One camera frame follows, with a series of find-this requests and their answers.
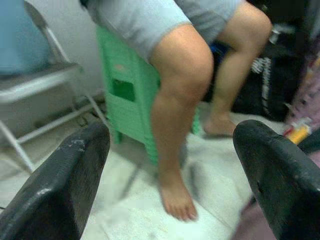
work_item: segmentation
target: yellow object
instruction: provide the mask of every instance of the yellow object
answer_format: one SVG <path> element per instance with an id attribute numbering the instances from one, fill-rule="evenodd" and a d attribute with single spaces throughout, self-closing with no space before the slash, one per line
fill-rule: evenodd
<path id="1" fill-rule="evenodd" d="M 295 144 L 299 144 L 301 143 L 305 138 L 307 138 L 309 136 L 309 127 L 307 125 L 303 125 L 301 127 L 299 127 L 298 129 L 295 129 L 292 133 L 290 133 L 287 138 L 295 143 Z"/>

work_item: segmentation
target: knee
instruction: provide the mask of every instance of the knee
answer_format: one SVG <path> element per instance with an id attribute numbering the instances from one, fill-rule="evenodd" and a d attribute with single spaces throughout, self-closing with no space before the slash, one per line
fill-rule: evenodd
<path id="1" fill-rule="evenodd" d="M 242 28 L 241 37 L 238 39 L 235 50 L 259 54 L 270 37 L 273 28 L 272 23 L 258 9 L 245 22 L 246 24 Z"/>
<path id="2" fill-rule="evenodd" d="M 250 41 L 248 41 L 248 44 L 251 49 L 260 52 L 271 35 L 273 25 L 262 11 L 257 11 L 254 21 L 249 27 Z"/>
<path id="3" fill-rule="evenodd" d="M 190 55 L 184 68 L 177 72 L 175 95 L 189 105 L 196 105 L 206 94 L 214 71 L 214 58 L 209 51 L 206 54 Z"/>

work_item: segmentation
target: person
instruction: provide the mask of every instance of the person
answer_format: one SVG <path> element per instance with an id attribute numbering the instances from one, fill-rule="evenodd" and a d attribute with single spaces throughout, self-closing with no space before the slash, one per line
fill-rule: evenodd
<path id="1" fill-rule="evenodd" d="M 160 74 L 151 124 L 159 152 L 159 183 L 166 212 L 183 221 L 197 210 L 180 173 L 179 149 L 214 71 L 209 44 L 230 46 L 217 70 L 204 130 L 231 136 L 229 113 L 272 31 L 269 18 L 245 0 L 81 0 L 100 26 L 126 41 Z"/>

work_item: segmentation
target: leg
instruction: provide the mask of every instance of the leg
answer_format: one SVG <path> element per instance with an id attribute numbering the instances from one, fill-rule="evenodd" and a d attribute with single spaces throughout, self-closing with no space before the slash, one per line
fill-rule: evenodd
<path id="1" fill-rule="evenodd" d="M 150 61 L 161 76 L 151 121 L 159 152 L 163 204 L 174 217 L 194 220 L 197 212 L 180 174 L 179 149 L 210 84 L 213 56 L 197 31 L 185 24 L 162 39 Z"/>
<path id="2" fill-rule="evenodd" d="M 271 30 L 268 17 L 250 3 L 244 2 L 218 36 L 218 41 L 228 44 L 232 49 L 217 72 L 212 112 L 204 127 L 206 133 L 233 134 L 235 125 L 230 121 L 229 112 Z"/>

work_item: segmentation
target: blue object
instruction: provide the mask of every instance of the blue object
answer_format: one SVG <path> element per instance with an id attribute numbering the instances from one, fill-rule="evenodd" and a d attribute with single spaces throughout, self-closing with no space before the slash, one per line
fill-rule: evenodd
<path id="1" fill-rule="evenodd" d="M 0 1 L 0 75 L 35 72 L 48 65 L 50 46 L 28 15 L 24 0 Z"/>
<path id="2" fill-rule="evenodd" d="M 214 42 L 209 47 L 212 53 L 214 54 L 214 56 L 216 57 L 215 60 L 218 63 L 220 63 L 223 60 L 224 56 L 226 55 L 229 49 L 227 46 L 217 42 Z"/>

